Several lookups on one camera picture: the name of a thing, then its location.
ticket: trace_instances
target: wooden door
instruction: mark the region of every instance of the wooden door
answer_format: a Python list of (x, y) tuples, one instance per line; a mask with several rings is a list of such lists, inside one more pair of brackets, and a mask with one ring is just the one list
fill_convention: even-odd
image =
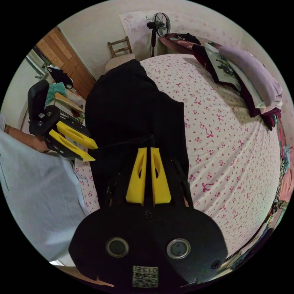
[(60, 29), (55, 27), (36, 46), (54, 66), (67, 73), (73, 80), (74, 89), (86, 99), (96, 80), (79, 59)]

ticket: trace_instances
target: bed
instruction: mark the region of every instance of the bed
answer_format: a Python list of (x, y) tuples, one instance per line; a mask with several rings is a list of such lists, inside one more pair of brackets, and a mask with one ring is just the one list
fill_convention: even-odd
[[(280, 174), (277, 131), (251, 118), (238, 93), (216, 85), (192, 55), (160, 55), (141, 64), (159, 90), (185, 104), (194, 208), (219, 225), (229, 257), (254, 236), (271, 209)], [(91, 213), (100, 207), (90, 165), (76, 160), (75, 168)]]

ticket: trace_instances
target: light blue shirt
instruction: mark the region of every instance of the light blue shirt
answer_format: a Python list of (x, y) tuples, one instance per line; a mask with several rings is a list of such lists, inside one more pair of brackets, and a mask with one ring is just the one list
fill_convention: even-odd
[(4, 132), (0, 115), (0, 182), (8, 207), (31, 244), (48, 261), (68, 254), (87, 211), (71, 162), (40, 153)]

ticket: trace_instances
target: qr code sticker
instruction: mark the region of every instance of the qr code sticker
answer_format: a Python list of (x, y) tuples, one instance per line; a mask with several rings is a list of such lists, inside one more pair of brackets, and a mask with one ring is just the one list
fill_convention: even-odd
[(133, 266), (133, 287), (157, 288), (158, 267)]

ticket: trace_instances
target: electric fan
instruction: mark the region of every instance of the electric fan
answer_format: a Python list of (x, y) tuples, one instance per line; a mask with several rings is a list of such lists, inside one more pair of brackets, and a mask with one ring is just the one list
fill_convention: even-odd
[(147, 23), (147, 27), (152, 29), (151, 35), (151, 46), (152, 46), (152, 54), (151, 57), (154, 56), (154, 48), (156, 44), (156, 33), (159, 37), (165, 37), (171, 29), (171, 22), (168, 16), (162, 12), (155, 13), (152, 19), (152, 22)]

